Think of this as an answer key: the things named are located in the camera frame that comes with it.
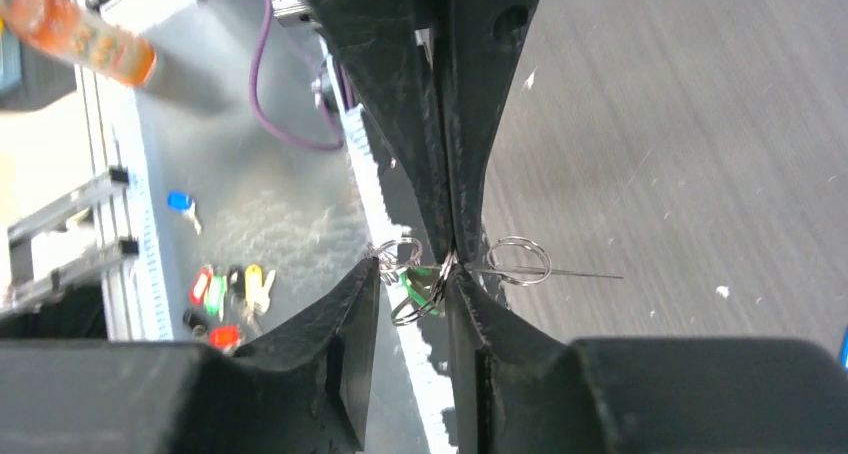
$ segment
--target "cable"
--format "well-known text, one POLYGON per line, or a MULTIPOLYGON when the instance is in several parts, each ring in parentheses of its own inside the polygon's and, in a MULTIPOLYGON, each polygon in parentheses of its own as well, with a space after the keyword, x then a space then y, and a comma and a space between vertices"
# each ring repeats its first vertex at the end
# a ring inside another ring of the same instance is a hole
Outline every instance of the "cable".
MULTIPOLYGON (((268 42, 268 35, 271 32, 271 19, 273 17, 274 9, 271 5, 271 0, 265 0, 265 17, 262 19, 262 29, 259 31, 259 43, 256 46, 256 52, 253 54, 253 61, 250 64, 250 107, 259 120, 259 123, 262 124, 262 127, 277 139, 313 151, 337 151, 344 147, 344 136, 338 130, 334 130, 334 134, 338 138, 334 143, 322 143, 297 137, 275 126, 265 115, 262 106, 259 105, 259 66, 262 64, 262 54, 265 52, 265 44, 268 42)), ((327 106, 321 103, 319 109, 324 119, 330 122, 331 126, 334 126, 327 106)))

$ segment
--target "metal wire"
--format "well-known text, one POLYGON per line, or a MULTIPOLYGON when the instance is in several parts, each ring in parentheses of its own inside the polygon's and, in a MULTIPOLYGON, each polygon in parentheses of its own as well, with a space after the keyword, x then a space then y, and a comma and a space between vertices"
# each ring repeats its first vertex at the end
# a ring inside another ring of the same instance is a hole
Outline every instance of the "metal wire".
MULTIPOLYGON (((427 301, 423 305, 415 305, 413 298, 407 297, 392 310, 392 324, 395 326, 407 326, 409 324, 414 324, 424 316, 433 313, 443 315, 440 308, 445 297, 445 287, 447 286, 448 276, 450 275, 450 271, 453 266, 458 262, 456 253, 449 253, 442 264, 422 266, 421 254, 423 250, 424 246, 421 241, 412 237, 402 237, 397 241, 388 241, 378 247, 369 246, 367 255, 376 257, 379 260, 380 279, 386 285, 390 286, 397 283, 400 280, 400 274, 408 268, 423 267, 439 270, 439 277, 433 285, 430 286, 430 294, 426 297, 427 301), (397 258, 397 254, 392 252, 402 245, 412 246, 412 253, 410 254, 409 260, 405 262, 400 262, 397 258)), ((489 267, 476 269, 476 272, 495 274, 502 281, 520 287, 540 284, 552 275, 623 279, 621 276, 554 269, 550 254, 548 254, 547 251, 545 251, 545 249, 536 242, 522 236, 507 236, 498 239, 498 242, 492 245, 486 252, 484 259, 489 267), (495 251, 507 246, 529 251, 541 261, 542 267, 507 266, 498 264, 495 260, 495 251), (536 277, 531 279, 519 279, 515 277, 516 275, 530 275, 536 277)))

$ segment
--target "yellow key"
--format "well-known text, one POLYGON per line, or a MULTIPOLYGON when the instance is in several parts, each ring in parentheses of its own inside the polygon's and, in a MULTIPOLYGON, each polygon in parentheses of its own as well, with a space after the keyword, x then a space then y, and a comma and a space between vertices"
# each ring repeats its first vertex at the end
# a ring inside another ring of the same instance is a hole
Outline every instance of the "yellow key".
POLYGON ((250 309, 262 298, 262 268, 251 264, 244 270, 244 300, 250 309))

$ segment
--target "key head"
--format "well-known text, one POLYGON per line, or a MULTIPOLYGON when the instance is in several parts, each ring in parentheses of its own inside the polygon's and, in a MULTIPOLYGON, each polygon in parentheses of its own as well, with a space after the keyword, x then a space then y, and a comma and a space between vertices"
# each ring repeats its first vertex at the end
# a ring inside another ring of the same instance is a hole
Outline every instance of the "key head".
POLYGON ((182 191, 168 193, 168 207, 181 213, 189 213, 194 208, 194 199, 182 191))

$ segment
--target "red key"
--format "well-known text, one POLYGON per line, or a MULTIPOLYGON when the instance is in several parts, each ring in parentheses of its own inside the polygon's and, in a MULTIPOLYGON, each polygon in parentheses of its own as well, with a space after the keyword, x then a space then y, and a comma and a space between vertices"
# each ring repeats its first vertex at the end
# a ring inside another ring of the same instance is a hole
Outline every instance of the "red key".
POLYGON ((241 342, 241 331, 238 326, 224 326, 209 332, 209 344, 218 349, 229 349, 241 342))
POLYGON ((197 273, 197 279, 194 280, 194 284, 192 284, 191 291, 189 292, 189 300, 195 306, 203 304, 203 298, 206 296, 206 292, 209 291, 209 284, 212 282, 213 275, 215 273, 209 266, 204 266, 197 273))

